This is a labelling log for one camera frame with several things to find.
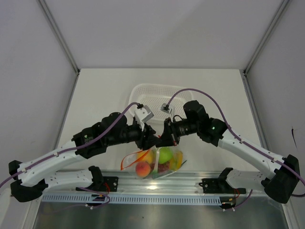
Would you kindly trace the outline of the red grape bunch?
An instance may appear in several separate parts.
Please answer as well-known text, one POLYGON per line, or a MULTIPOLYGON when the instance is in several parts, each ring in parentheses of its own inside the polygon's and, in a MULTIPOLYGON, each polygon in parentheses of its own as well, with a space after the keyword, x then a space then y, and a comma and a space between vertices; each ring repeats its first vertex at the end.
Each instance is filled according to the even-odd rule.
POLYGON ((169 170, 169 167, 170 167, 170 162, 158 164, 158 173, 163 173, 163 172, 169 170))

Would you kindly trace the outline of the orange fruit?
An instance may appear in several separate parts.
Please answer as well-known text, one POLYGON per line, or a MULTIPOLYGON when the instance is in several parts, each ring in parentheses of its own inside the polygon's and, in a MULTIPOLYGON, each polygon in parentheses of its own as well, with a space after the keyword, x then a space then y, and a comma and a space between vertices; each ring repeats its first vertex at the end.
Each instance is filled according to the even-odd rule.
POLYGON ((146 151, 139 152, 137 154, 137 159, 140 161, 146 161, 149 164, 152 164, 155 161, 155 154, 153 150, 150 150, 148 153, 146 151))

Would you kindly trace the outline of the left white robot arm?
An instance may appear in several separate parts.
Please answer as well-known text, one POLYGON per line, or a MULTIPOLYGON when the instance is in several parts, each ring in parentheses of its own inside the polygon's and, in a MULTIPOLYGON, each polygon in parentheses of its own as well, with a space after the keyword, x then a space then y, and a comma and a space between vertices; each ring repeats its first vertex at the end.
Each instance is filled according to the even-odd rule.
POLYGON ((134 113, 132 125, 127 125, 126 116, 114 112, 45 156, 26 163, 10 162, 9 173, 14 178, 10 185, 11 195, 19 202, 28 202, 51 190, 101 190, 104 178, 96 166, 78 172, 60 170, 103 154, 110 146, 135 142, 140 150, 149 150, 159 142, 156 132, 147 125, 151 118, 152 112, 139 110, 134 113))

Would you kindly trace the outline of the red peach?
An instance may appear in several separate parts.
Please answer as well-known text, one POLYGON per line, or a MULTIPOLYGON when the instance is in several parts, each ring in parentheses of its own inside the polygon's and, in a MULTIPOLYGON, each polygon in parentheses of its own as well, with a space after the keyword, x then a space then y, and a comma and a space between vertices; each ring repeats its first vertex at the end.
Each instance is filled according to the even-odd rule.
POLYGON ((137 163, 135 167, 135 172, 138 177, 147 177, 151 172, 150 164, 148 164, 146 161, 141 161, 137 163))

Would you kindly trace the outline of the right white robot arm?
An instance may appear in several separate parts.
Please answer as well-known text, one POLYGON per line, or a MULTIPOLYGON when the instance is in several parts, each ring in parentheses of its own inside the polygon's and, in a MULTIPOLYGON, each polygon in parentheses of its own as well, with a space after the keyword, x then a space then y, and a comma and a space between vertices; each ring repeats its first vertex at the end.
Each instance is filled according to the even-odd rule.
POLYGON ((175 121, 168 104, 161 111, 170 115, 164 120, 161 142, 157 147, 176 146, 182 136, 197 134, 204 142, 227 150, 254 166, 257 172, 226 168, 218 177, 218 188, 229 192, 233 188, 263 191, 271 199, 286 204, 300 181, 298 159, 272 153, 233 132, 222 120, 209 117, 203 105, 193 100, 184 104, 185 119, 175 121))

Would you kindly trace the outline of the green apple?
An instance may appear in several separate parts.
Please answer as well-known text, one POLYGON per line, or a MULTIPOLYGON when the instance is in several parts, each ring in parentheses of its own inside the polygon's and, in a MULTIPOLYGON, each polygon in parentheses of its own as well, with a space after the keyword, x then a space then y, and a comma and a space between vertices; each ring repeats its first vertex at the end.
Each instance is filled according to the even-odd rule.
POLYGON ((159 149, 159 164, 164 164, 171 160, 173 152, 170 147, 162 147, 159 149))

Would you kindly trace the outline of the clear orange zip top bag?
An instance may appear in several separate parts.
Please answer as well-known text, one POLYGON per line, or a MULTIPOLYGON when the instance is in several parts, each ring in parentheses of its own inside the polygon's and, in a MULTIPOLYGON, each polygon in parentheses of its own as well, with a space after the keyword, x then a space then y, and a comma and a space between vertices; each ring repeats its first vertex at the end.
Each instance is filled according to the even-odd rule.
MULTIPOLYGON (((177 147, 177 146, 169 146, 169 147, 171 148, 173 154, 176 151, 181 151, 180 148, 177 147)), ((187 162, 186 156, 183 153, 183 162, 182 162, 182 165, 181 165, 180 169, 178 169, 177 171, 172 171, 172 170, 169 169, 169 170, 167 170, 163 173, 158 173, 159 149, 160 149, 160 147, 157 148, 157 147, 154 146, 154 147, 152 147, 151 149, 148 149, 148 150, 141 150, 141 151, 134 152, 134 153, 126 155, 121 161, 120 170, 130 173, 131 175, 133 175, 137 179, 155 180, 155 179, 161 179, 163 177, 167 177, 167 176, 179 171, 185 165, 185 163, 187 162), (138 177, 136 175, 136 172, 135 172, 135 167, 136 167, 137 163, 140 162, 141 159, 137 159, 137 154, 139 152, 142 152, 142 151, 146 151, 148 153, 150 150, 153 150, 154 154, 155 154, 155 161, 152 164, 150 164, 151 172, 147 177, 144 177, 144 178, 138 177)))

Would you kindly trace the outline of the yellow pear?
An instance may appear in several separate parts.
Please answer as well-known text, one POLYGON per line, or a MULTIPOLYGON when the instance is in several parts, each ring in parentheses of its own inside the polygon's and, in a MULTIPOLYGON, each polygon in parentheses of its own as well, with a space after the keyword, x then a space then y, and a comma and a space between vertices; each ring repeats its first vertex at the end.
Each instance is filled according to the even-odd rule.
POLYGON ((173 154, 173 157, 169 161, 169 169, 172 171, 177 171, 180 169, 182 162, 183 162, 183 152, 182 151, 176 151, 173 154))

